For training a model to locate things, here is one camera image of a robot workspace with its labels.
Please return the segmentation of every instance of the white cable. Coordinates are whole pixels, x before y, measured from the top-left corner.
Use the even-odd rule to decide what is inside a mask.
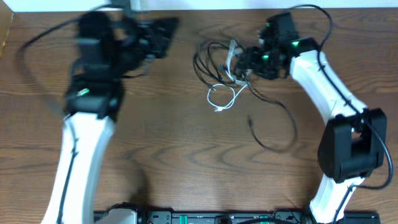
[[[226,61],[225,61],[226,67],[227,67],[227,71],[225,71],[225,73],[226,73],[226,75],[228,76],[228,78],[231,81],[235,81],[235,77],[232,76],[231,69],[230,69],[231,68],[232,58],[235,55],[238,55],[238,54],[241,54],[241,53],[242,53],[242,49],[240,49],[238,47],[238,43],[236,43],[235,40],[231,40],[231,42],[229,43],[228,56],[227,56]]]
[[[232,76],[232,74],[231,74],[230,67],[231,67],[232,58],[235,55],[238,55],[238,54],[241,54],[241,53],[242,53],[242,49],[240,49],[238,47],[238,43],[236,43],[235,40],[231,40],[231,42],[229,43],[228,56],[227,56],[227,59],[225,61],[226,62],[226,67],[227,67],[227,69],[225,70],[225,73],[227,74],[228,78],[231,81],[237,83],[238,85],[241,85],[242,88],[238,91],[238,93],[235,94],[234,88],[229,86],[229,89],[232,90],[232,93],[233,93],[232,99],[229,101],[229,103],[227,105],[218,106],[218,105],[214,104],[213,102],[211,102],[211,100],[210,100],[210,92],[212,90],[216,91],[216,88],[215,88],[216,86],[220,86],[220,85],[221,86],[226,86],[226,85],[224,85],[224,84],[215,84],[215,85],[213,85],[213,87],[210,88],[208,93],[207,93],[207,101],[209,102],[210,105],[215,107],[215,112],[220,112],[220,111],[223,111],[223,110],[230,109],[234,105],[236,97],[238,97],[238,95],[241,94],[242,90],[244,90],[246,87],[248,87],[248,85],[245,82],[236,80],[235,77]]]
[[[226,85],[224,85],[224,84],[215,84],[215,85],[213,85],[213,88],[215,89],[215,91],[216,91],[216,88],[215,88],[215,87],[216,87],[216,86],[220,86],[220,85],[226,86]],[[225,105],[225,106],[218,106],[218,105],[214,104],[213,102],[211,102],[211,100],[210,100],[210,92],[211,92],[213,89],[210,88],[209,91],[207,92],[207,101],[209,102],[209,104],[211,104],[212,106],[215,107],[215,112],[220,112],[220,111],[223,111],[223,110],[230,109],[230,108],[234,105],[236,97],[238,97],[238,95],[239,95],[239,94],[242,92],[242,90],[244,90],[246,87],[248,87],[247,84],[244,85],[244,86],[238,91],[237,94],[235,94],[234,88],[232,88],[232,87],[229,86],[229,89],[232,90],[233,97],[232,97],[232,99],[229,101],[229,103],[228,103],[227,105]]]

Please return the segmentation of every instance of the wire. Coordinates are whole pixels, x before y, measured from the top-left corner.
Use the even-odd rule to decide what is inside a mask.
[[[287,209],[287,208],[280,208],[280,209],[277,209],[277,210],[275,210],[273,213],[272,213],[272,218],[276,218],[276,213],[278,213],[278,212],[283,212],[283,211],[286,211],[286,212],[290,212],[292,215],[293,215],[293,217],[294,217],[294,220],[296,220],[296,224],[299,224],[300,223],[300,221],[296,218],[296,216],[294,215],[294,213],[290,210],[290,209]]]
[[[231,42],[229,43],[229,50],[228,50],[228,56],[226,58],[226,74],[228,76],[228,78],[235,82],[235,77],[232,76],[231,73],[231,61],[232,58],[234,58],[235,56],[241,54],[243,52],[243,50],[241,48],[238,47],[238,43],[236,42],[236,40],[231,40]]]
[[[296,125],[296,122],[295,122],[295,120],[294,120],[294,117],[293,117],[292,113],[289,111],[289,109],[286,108],[286,106],[285,106],[282,102],[277,101],[277,100],[272,100],[272,99],[270,99],[270,98],[267,98],[267,97],[265,97],[264,95],[262,95],[260,92],[258,92],[255,88],[251,87],[251,84],[249,83],[249,81],[248,81],[248,79],[247,79],[247,76],[245,76],[245,79],[246,79],[246,83],[247,83],[247,85],[248,85],[248,87],[249,87],[250,92],[251,92],[255,97],[257,97],[259,100],[264,101],[264,102],[266,102],[266,103],[270,103],[270,104],[274,104],[274,105],[280,106],[280,107],[287,113],[287,116],[289,117],[289,119],[290,119],[291,122],[292,122],[293,132],[294,132],[294,133],[293,133],[293,135],[294,135],[294,136],[293,136],[293,139],[290,141],[290,143],[289,143],[284,149],[273,149],[273,148],[271,148],[271,147],[269,147],[269,146],[266,146],[265,144],[263,144],[263,143],[260,141],[260,139],[257,137],[257,135],[256,135],[255,132],[254,132],[253,121],[252,121],[251,117],[248,116],[249,129],[250,129],[250,133],[251,133],[251,135],[253,136],[254,140],[255,140],[255,141],[258,143],[258,145],[260,145],[262,148],[264,148],[264,149],[266,149],[266,150],[269,150],[269,151],[272,151],[272,152],[285,153],[285,152],[290,151],[290,148],[297,142],[297,139],[298,139],[297,125]]]
[[[243,49],[243,47],[237,42],[237,45],[239,48]],[[193,70],[199,80],[204,83],[206,86],[209,88],[213,88],[213,85],[208,83],[202,75],[209,76],[213,80],[217,81],[218,83],[224,84],[226,86],[230,87],[236,87],[234,86],[235,82],[234,81],[224,81],[222,74],[219,72],[219,68],[216,66],[216,63],[214,61],[212,51],[213,50],[229,50],[229,47],[220,42],[220,41],[215,41],[215,40],[206,40],[202,42],[199,46],[195,54],[193,55],[192,58],[192,64],[193,64]]]
[[[240,222],[237,224],[253,224],[253,223],[259,223],[259,222],[272,222],[275,224],[292,224],[291,222],[284,221],[284,220],[279,220],[276,218],[254,218],[252,220]]]
[[[242,90],[244,90],[246,87],[248,87],[248,85],[244,85],[244,86],[238,91],[238,93],[235,94],[234,88],[228,86],[229,89],[232,90],[232,93],[233,93],[232,99],[229,101],[229,103],[228,103],[227,105],[225,105],[225,106],[218,106],[218,105],[214,104],[214,103],[210,100],[210,93],[211,93],[212,90],[213,90],[213,91],[217,91],[217,89],[216,89],[215,87],[216,87],[216,86],[220,86],[220,85],[221,85],[221,86],[225,86],[225,85],[223,85],[223,84],[215,84],[215,85],[213,85],[213,88],[209,88],[209,91],[207,92],[207,101],[209,102],[209,104],[211,104],[212,106],[215,107],[215,112],[221,112],[221,111],[223,111],[223,110],[228,110],[228,109],[230,109],[230,108],[234,105],[236,97],[238,97],[238,95],[241,94]]]
[[[102,6],[98,6],[98,7],[96,7],[96,8],[93,8],[93,9],[89,10],[88,12],[86,12],[85,14],[83,14],[82,16],[86,15],[86,14],[89,13],[89,12],[97,11],[98,9],[102,9],[102,8],[104,8],[104,7],[113,7],[113,6],[112,6],[111,4],[105,4],[105,5],[102,5]],[[82,16],[78,16],[78,17],[76,17],[76,18],[70,19],[70,20],[68,20],[68,21],[62,22],[62,23],[60,23],[60,24],[58,24],[58,25],[56,25],[56,26],[53,26],[53,27],[49,28],[48,30],[46,30],[46,31],[42,32],[41,34],[35,36],[34,38],[30,39],[28,42],[26,42],[26,43],[17,51],[17,53],[16,53],[16,65],[17,65],[17,67],[18,67],[18,69],[19,69],[19,73],[25,78],[25,81],[26,81],[28,84],[35,84],[35,86],[36,86],[37,88],[39,88],[39,89],[41,89],[41,90],[44,89],[44,88],[38,83],[38,81],[36,80],[36,78],[34,77],[34,75],[32,74],[32,72],[30,72],[30,70],[28,69],[28,67],[27,67],[27,65],[26,65],[26,63],[25,63],[25,52],[26,52],[26,50],[27,50],[33,43],[35,43],[36,41],[38,41],[38,40],[41,39],[42,37],[44,37],[44,36],[46,36],[46,35],[52,33],[53,31],[56,31],[56,30],[58,30],[58,29],[61,29],[62,27],[65,27],[65,26],[67,26],[67,25],[69,25],[69,24],[72,24],[72,23],[74,23],[74,22],[78,22],[79,19],[80,19]],[[71,69],[71,73],[70,73],[70,74],[71,74],[71,75],[70,75],[71,78],[72,78],[72,76],[74,75],[74,72],[76,71],[78,64],[79,64],[79,61],[78,61],[78,60],[73,64],[72,69]],[[40,95],[40,97],[41,97],[41,100],[42,100],[45,104],[47,104],[47,106],[48,106],[49,108],[51,108],[51,109],[53,110],[53,112],[55,112],[55,114],[60,115],[60,116],[62,116],[62,117],[65,117],[63,124],[64,124],[67,128],[69,128],[69,130],[70,130],[70,132],[71,132],[71,137],[72,137],[72,139],[73,139],[73,147],[72,147],[72,151],[71,151],[72,157],[71,157],[71,160],[70,160],[70,164],[69,164],[69,168],[68,168],[67,177],[66,177],[66,179],[65,179],[65,183],[64,183],[64,186],[63,186],[62,196],[61,196],[61,199],[60,199],[60,206],[59,206],[59,209],[58,209],[58,216],[57,216],[57,223],[58,223],[58,224],[61,224],[61,223],[63,223],[63,222],[62,222],[63,206],[64,206],[64,204],[65,204],[65,197],[66,197],[67,190],[68,190],[68,184],[69,184],[69,180],[70,180],[70,175],[71,175],[71,173],[72,173],[73,162],[74,162],[74,160],[75,160],[75,158],[76,158],[76,156],[77,156],[77,152],[76,152],[76,142],[77,142],[77,138],[76,138],[76,132],[75,132],[75,129],[74,129],[74,127],[73,127],[73,124],[72,124],[71,121],[67,120],[67,119],[68,119],[68,116],[63,112],[63,109],[62,109],[60,103],[59,103],[57,100],[51,98],[51,97],[48,96],[48,95]]]
[[[331,35],[331,32],[333,30],[333,20],[331,18],[331,16],[329,15],[328,12],[326,12],[326,10],[322,9],[319,6],[313,5],[313,4],[302,4],[302,5],[298,5],[298,6],[294,6],[291,7],[289,9],[286,9],[285,11],[289,11],[289,10],[293,10],[296,8],[300,8],[300,7],[314,7],[315,9],[320,10],[322,13],[324,13],[324,15],[327,16],[328,20],[329,20],[329,30],[326,33],[325,38],[322,40],[319,48],[318,48],[318,53],[317,53],[317,60],[318,60],[318,64],[320,67],[320,70],[322,71],[322,73],[324,74],[324,76],[326,77],[326,79],[329,81],[329,83],[333,86],[333,88],[337,91],[337,93],[341,96],[341,98],[345,101],[345,103],[353,110],[355,111],[355,113],[362,119],[363,123],[371,130],[371,132],[373,133],[373,135],[376,137],[376,139],[380,142],[383,150],[384,150],[384,154],[386,155],[386,159],[387,159],[387,163],[388,163],[388,178],[387,180],[379,186],[367,186],[367,185],[351,185],[348,187],[347,192],[345,193],[345,196],[343,197],[342,201],[340,202],[335,216],[333,217],[333,224],[336,223],[337,221],[337,216],[340,212],[340,210],[342,209],[343,205],[345,204],[348,195],[351,191],[353,191],[353,189],[355,187],[357,188],[361,188],[361,189],[368,189],[368,190],[382,190],[384,188],[386,188],[392,181],[392,178],[394,176],[394,166],[392,164],[392,159],[391,159],[391,155],[390,152],[388,150],[388,147],[386,145],[386,143],[383,141],[382,137],[380,137],[380,134],[378,133],[378,131],[376,130],[376,128],[361,114],[361,112],[355,108],[352,104],[351,101],[349,99],[347,99],[347,97],[345,97],[345,95],[341,92],[341,90],[339,90],[339,88],[336,86],[336,84],[333,82],[333,80],[331,80],[331,78],[329,77],[329,75],[327,74],[327,72],[325,71],[325,66],[322,65],[321,60],[320,60],[320,54],[322,51],[322,48],[325,44],[325,42],[328,40],[329,36]]]

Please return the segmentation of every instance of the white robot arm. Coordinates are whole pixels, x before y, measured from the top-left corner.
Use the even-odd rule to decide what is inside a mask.
[[[72,74],[65,96],[69,115],[64,119],[60,162],[42,223],[94,222],[98,175],[124,96],[122,78],[135,78],[124,74],[140,67],[143,61],[164,58],[178,26],[175,17],[139,22],[126,11],[117,23],[126,31],[124,40],[115,38],[115,24],[103,12],[89,12],[78,18],[81,58],[72,70],[81,66],[83,73]],[[98,223],[135,223],[136,218],[134,210],[121,208]]]
[[[337,115],[342,115],[344,117],[355,115],[355,111],[346,104],[336,92],[335,88],[332,87],[330,82],[322,74],[318,65],[317,53],[316,50],[311,50],[301,53],[298,57],[293,57],[290,64],[290,74],[292,78],[308,93],[309,97],[318,108],[325,125],[330,119],[334,119]],[[359,101],[352,92],[344,86],[343,82],[330,67],[323,52],[321,52],[321,60],[322,65],[325,66],[324,69],[335,85],[343,92],[345,97],[351,100],[351,104],[354,105],[357,110],[363,112],[363,109],[366,109],[367,106],[362,101]],[[347,188],[351,184],[360,185],[363,181],[363,177],[354,177],[338,184],[333,178],[327,177],[324,174],[317,195],[310,203],[310,209],[316,221],[318,223],[331,223]],[[350,195],[346,199],[345,204],[337,216],[337,220],[343,218],[344,208],[352,194],[353,191],[350,192]]]

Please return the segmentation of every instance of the black cable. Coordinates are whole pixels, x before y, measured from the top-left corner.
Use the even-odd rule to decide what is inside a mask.
[[[276,218],[254,218],[252,220],[240,222],[237,224],[253,224],[253,223],[260,223],[260,222],[272,222],[275,224],[292,224],[291,222],[284,221],[284,220],[279,220]]]
[[[322,9],[319,6],[313,5],[313,4],[302,4],[302,5],[298,5],[298,6],[294,6],[294,7],[291,7],[289,9],[286,9],[285,11],[293,10],[293,9],[296,9],[296,8],[299,8],[299,7],[314,7],[315,9],[320,10],[322,13],[324,13],[324,15],[327,16],[327,18],[329,20],[329,31],[327,32],[325,38],[322,40],[322,42],[321,42],[321,44],[320,44],[320,46],[318,48],[318,52],[317,52],[317,60],[318,60],[318,64],[319,64],[320,70],[322,71],[322,73],[324,74],[326,79],[329,81],[329,83],[333,86],[333,88],[337,91],[337,93],[341,96],[341,98],[345,101],[345,103],[351,109],[353,109],[353,111],[355,111],[355,113],[362,119],[363,123],[371,130],[373,135],[380,142],[380,144],[381,144],[381,146],[382,146],[382,148],[384,150],[384,154],[386,155],[386,159],[387,159],[387,163],[388,163],[388,167],[389,167],[388,178],[380,186],[351,185],[351,186],[348,187],[347,192],[345,193],[345,196],[343,197],[342,201],[340,202],[340,204],[338,206],[338,209],[336,210],[335,216],[333,217],[333,222],[332,223],[335,224],[336,220],[337,220],[337,216],[338,216],[340,210],[342,209],[345,201],[348,198],[349,193],[354,189],[354,187],[358,187],[358,188],[361,188],[361,189],[368,189],[368,190],[382,190],[382,189],[386,188],[391,183],[392,178],[394,176],[394,166],[392,164],[392,159],[391,159],[391,155],[390,155],[390,152],[388,150],[388,147],[386,146],[386,143],[380,137],[380,134],[378,133],[376,128],[361,114],[361,112],[359,112],[358,109],[356,109],[351,104],[351,101],[349,99],[347,99],[347,97],[345,97],[345,95],[341,92],[341,90],[339,90],[339,88],[336,86],[336,84],[333,82],[333,80],[331,80],[331,78],[329,77],[329,75],[325,71],[325,66],[322,65],[322,63],[321,63],[320,54],[321,54],[322,48],[323,48],[325,42],[328,40],[328,38],[331,35],[331,32],[333,30],[333,20],[332,20],[331,16],[329,15],[328,12],[326,12],[326,10]]]
[[[202,58],[202,54],[206,50],[206,57]],[[193,64],[193,70],[199,80],[204,83],[206,86],[209,88],[213,88],[213,85],[208,83],[202,75],[209,76],[213,80],[217,81],[218,83],[221,83],[223,85],[229,86],[234,88],[234,81],[224,81],[221,73],[219,72],[218,67],[216,66],[216,63],[213,59],[212,55],[212,50],[229,50],[229,47],[220,42],[220,41],[215,41],[215,40],[206,40],[202,42],[199,46],[195,54],[193,55],[192,58],[192,64]],[[211,63],[211,67],[215,70],[215,73],[213,73],[209,67],[208,63]]]
[[[285,211],[285,212],[290,212],[290,213],[293,215],[294,220],[296,221],[296,224],[299,224],[299,223],[300,223],[300,221],[296,218],[296,216],[294,215],[294,213],[293,213],[290,209],[287,209],[287,208],[280,208],[280,209],[275,210],[275,211],[272,213],[271,218],[276,218],[276,213],[278,213],[278,212],[283,212],[283,211]]]
[[[250,129],[250,133],[251,133],[251,135],[253,136],[254,140],[255,140],[255,141],[258,143],[258,145],[260,145],[262,148],[264,148],[264,149],[266,149],[266,150],[269,150],[269,151],[272,151],[272,152],[285,153],[285,152],[290,151],[290,148],[297,142],[297,139],[298,139],[297,125],[296,125],[296,122],[295,122],[295,120],[294,120],[294,117],[293,117],[292,113],[289,111],[289,109],[286,108],[286,106],[285,106],[282,102],[277,101],[277,100],[272,100],[272,99],[266,98],[264,95],[262,95],[260,92],[258,92],[255,88],[253,88],[253,87],[251,86],[251,84],[250,84],[249,81],[248,81],[247,76],[244,76],[244,77],[245,77],[245,80],[246,80],[246,84],[248,85],[249,91],[250,91],[255,97],[257,97],[259,100],[264,101],[264,102],[266,102],[266,103],[271,103],[271,104],[280,106],[280,107],[287,113],[287,116],[289,117],[289,119],[290,119],[291,122],[292,122],[293,132],[294,132],[293,139],[292,139],[292,140],[290,141],[290,143],[285,147],[285,149],[273,149],[273,148],[271,148],[271,147],[269,147],[269,146],[266,146],[265,144],[263,144],[263,143],[259,140],[259,138],[257,137],[257,135],[256,135],[255,132],[254,132],[253,121],[252,121],[251,117],[248,116],[248,125],[249,125],[249,129]]]
[[[97,11],[98,9],[101,9],[101,8],[104,8],[104,7],[112,7],[112,5],[111,4],[105,4],[105,5],[102,5],[102,6],[98,6],[98,7],[94,8],[94,9],[91,9],[88,12]],[[53,32],[55,30],[58,30],[58,29],[61,29],[62,27],[65,27],[65,26],[67,26],[69,24],[72,24],[74,22],[78,22],[79,19],[82,16],[78,16],[76,18],[70,19],[68,21],[62,22],[62,23],[60,23],[60,24],[58,24],[56,26],[53,26],[53,27],[49,28],[48,30],[46,30],[46,31],[42,32],[41,34],[35,36],[34,38],[30,39],[28,42],[26,42],[17,51],[17,53],[16,53],[16,65],[17,65],[17,67],[19,69],[19,73],[23,76],[23,78],[25,79],[25,81],[27,83],[29,83],[29,84],[33,84],[34,83],[34,84],[36,84],[36,87],[41,88],[42,90],[44,89],[42,86],[40,86],[40,84],[37,82],[37,80],[34,77],[34,75],[30,72],[30,70],[28,69],[27,65],[25,64],[25,52],[26,52],[26,50],[33,43],[35,43],[36,41],[38,41],[39,39],[41,39],[45,35],[50,34],[51,32]],[[72,68],[71,69],[71,76],[72,76],[72,72],[74,72],[74,69],[76,69],[76,68]],[[55,114],[60,115],[62,117],[66,117],[67,116],[63,112],[62,107],[60,106],[60,104],[56,100],[52,99],[51,97],[49,97],[47,95],[40,95],[40,97],[41,97],[42,101],[44,103],[46,103],[49,108],[53,109],[53,112],[55,112]],[[70,164],[69,164],[67,177],[66,177],[65,183],[63,185],[62,196],[61,196],[61,200],[60,200],[60,206],[59,206],[59,209],[58,209],[57,224],[62,224],[63,223],[62,222],[63,206],[64,206],[64,203],[65,203],[65,197],[66,197],[67,190],[68,190],[68,184],[69,184],[69,180],[70,180],[70,175],[72,173],[73,162],[74,162],[75,157],[77,155],[77,152],[76,152],[77,138],[76,138],[76,133],[75,133],[74,127],[73,127],[72,124],[68,124],[67,126],[70,128],[72,139],[73,139],[73,147],[72,147],[72,151],[71,151],[72,157],[71,157],[71,161],[70,161]]]
[[[122,75],[122,77],[121,78],[126,78],[126,79],[131,79],[131,78],[139,78],[139,77],[143,77],[143,76],[146,76],[146,75],[148,75],[147,73],[141,73],[141,74],[138,74],[138,75]]]

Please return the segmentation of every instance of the wooden table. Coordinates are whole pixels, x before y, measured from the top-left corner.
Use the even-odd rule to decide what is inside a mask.
[[[317,150],[324,125],[310,98],[291,78],[257,87],[291,110],[298,143],[288,154],[261,149],[249,133],[286,145],[292,126],[277,106],[244,91],[233,109],[215,113],[207,88],[195,76],[192,55],[206,38],[235,37],[257,43],[257,32],[279,11],[165,11],[180,27],[169,56],[150,75],[126,80],[126,98],[99,178],[95,209],[130,201],[175,210],[273,210],[303,208],[316,194],[322,171]],[[389,123],[387,145],[398,164],[398,9],[332,9],[335,29],[324,51],[347,87],[370,108],[381,107]],[[20,13],[0,59],[0,222],[38,223],[50,199],[57,169],[61,119],[39,95],[61,99],[68,69],[78,57],[75,27],[32,46],[27,63],[47,92],[26,84],[14,67],[18,47],[34,35],[78,13]],[[318,11],[294,12],[302,36],[321,40],[327,21]],[[221,98],[229,93],[221,91]],[[366,184],[380,184],[387,164]],[[398,180],[383,191],[357,190],[348,210],[377,210],[383,223],[398,222]]]

